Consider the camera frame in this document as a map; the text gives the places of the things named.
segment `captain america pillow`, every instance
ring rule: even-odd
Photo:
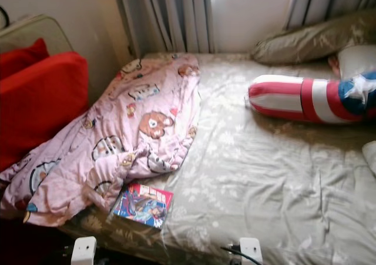
[[[350,123],[376,118],[376,72],[348,81],[261,75],[249,87],[256,111],[277,118]]]

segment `white wall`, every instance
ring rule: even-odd
[[[291,0],[211,0],[217,52],[248,52],[288,20]]]
[[[12,21],[25,15],[54,17],[75,51],[89,63],[89,98],[97,99],[132,58],[116,0],[0,0]]]

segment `curtain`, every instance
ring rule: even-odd
[[[348,12],[375,6],[376,0],[294,0],[288,28],[314,24]]]
[[[214,51],[210,0],[122,0],[131,48],[148,52]]]

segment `floor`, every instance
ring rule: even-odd
[[[0,220],[0,256],[2,265],[68,265],[70,258],[62,258],[64,246],[74,240],[55,228],[22,224],[20,220]],[[149,261],[114,252],[101,252],[96,257],[110,255],[111,262],[103,265],[157,265]]]

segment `bed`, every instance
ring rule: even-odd
[[[196,56],[202,102],[195,140],[180,170],[140,181],[174,193],[162,230],[95,206],[59,229],[160,264],[229,264],[233,256],[220,246],[241,237],[259,239],[267,265],[376,264],[376,178],[361,153],[376,139],[375,125],[267,118],[243,98],[259,75],[335,78],[329,67],[268,67],[246,54]]]

